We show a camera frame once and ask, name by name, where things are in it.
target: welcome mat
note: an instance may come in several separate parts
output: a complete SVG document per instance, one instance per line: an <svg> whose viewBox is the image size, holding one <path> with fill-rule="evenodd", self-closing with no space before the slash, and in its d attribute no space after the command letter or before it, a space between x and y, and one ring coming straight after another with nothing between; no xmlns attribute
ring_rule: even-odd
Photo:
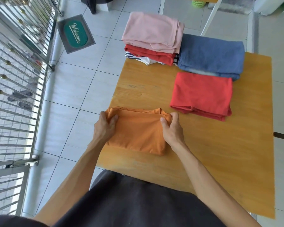
<svg viewBox="0 0 284 227"><path fill-rule="evenodd" d="M57 25L67 54L96 43L82 14L59 21Z"/></svg>

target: person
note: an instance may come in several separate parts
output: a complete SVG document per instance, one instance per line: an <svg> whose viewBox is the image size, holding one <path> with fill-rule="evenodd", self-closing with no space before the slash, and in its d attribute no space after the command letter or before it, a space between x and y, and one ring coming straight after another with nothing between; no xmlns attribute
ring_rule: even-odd
<svg viewBox="0 0 284 227"><path fill-rule="evenodd" d="M72 171L33 218L0 215L0 226L202 226L260 227L258 222L212 177L185 144L178 113L170 126L161 118L163 136L181 160L196 195L104 170L90 189L105 143L118 117L105 112L94 136Z"/></svg>

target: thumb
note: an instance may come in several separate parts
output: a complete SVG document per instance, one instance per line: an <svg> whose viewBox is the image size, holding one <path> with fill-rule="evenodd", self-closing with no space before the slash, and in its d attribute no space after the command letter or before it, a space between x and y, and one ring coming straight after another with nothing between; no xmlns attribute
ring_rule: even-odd
<svg viewBox="0 0 284 227"><path fill-rule="evenodd" d="M160 121L161 121L161 124L162 124L163 129L169 128L169 126L168 126L168 124L167 124L167 121L166 121L166 119L165 119L164 117L161 117L161 118L160 118Z"/></svg>
<svg viewBox="0 0 284 227"><path fill-rule="evenodd" d="M115 126L117 120L118 120L119 116L118 115L114 115L114 117L111 118L109 125L110 126Z"/></svg>

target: flip-flop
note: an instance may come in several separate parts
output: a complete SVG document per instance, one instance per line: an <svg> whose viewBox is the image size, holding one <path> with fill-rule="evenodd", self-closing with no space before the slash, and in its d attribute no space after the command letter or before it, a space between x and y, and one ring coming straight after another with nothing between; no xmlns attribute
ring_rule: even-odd
<svg viewBox="0 0 284 227"><path fill-rule="evenodd" d="M18 99L25 99L25 98L27 98L28 96L32 96L32 95L33 95L33 93L30 92L30 91L28 91L28 90L24 90L24 91L20 91L20 92L21 92L23 95L20 94L20 93L18 93L18 92L13 91L12 96L14 96L15 98L18 98ZM11 97L8 97L8 101L13 102L13 101L16 101L16 99L13 99L13 98L11 98Z"/></svg>
<svg viewBox="0 0 284 227"><path fill-rule="evenodd" d="M33 107L31 105L29 105L27 103L23 103L23 102L19 102L18 106L22 107L25 110L29 110L29 111L31 111L33 109Z"/></svg>

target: metal fence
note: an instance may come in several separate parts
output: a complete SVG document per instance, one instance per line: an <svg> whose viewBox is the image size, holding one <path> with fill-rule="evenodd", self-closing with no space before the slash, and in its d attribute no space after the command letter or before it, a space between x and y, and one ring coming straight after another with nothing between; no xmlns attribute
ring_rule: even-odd
<svg viewBox="0 0 284 227"><path fill-rule="evenodd" d="M20 215L60 0L0 0L0 214Z"/></svg>

